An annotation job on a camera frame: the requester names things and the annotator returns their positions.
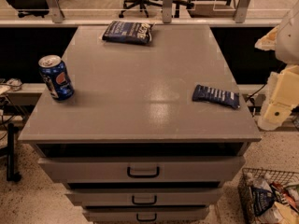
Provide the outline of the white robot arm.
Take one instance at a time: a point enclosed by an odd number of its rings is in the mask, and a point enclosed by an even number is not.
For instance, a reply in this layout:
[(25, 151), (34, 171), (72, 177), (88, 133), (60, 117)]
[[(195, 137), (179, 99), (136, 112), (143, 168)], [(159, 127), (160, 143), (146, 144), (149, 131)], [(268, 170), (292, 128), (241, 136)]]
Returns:
[(273, 28), (255, 43), (256, 49), (273, 50), (286, 67), (272, 72), (267, 80), (265, 101), (258, 127), (274, 131), (299, 106), (299, 2)]

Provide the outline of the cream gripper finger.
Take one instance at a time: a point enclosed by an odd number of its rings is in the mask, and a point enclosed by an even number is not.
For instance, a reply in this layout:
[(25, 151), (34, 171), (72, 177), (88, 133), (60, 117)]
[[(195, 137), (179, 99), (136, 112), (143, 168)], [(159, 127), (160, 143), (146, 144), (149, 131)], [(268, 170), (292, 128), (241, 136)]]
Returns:
[(288, 64), (279, 74), (271, 100), (274, 104), (299, 105), (299, 65)]
[(260, 50), (274, 50), (276, 48), (278, 27), (274, 27), (266, 35), (260, 38), (254, 45), (256, 49)]

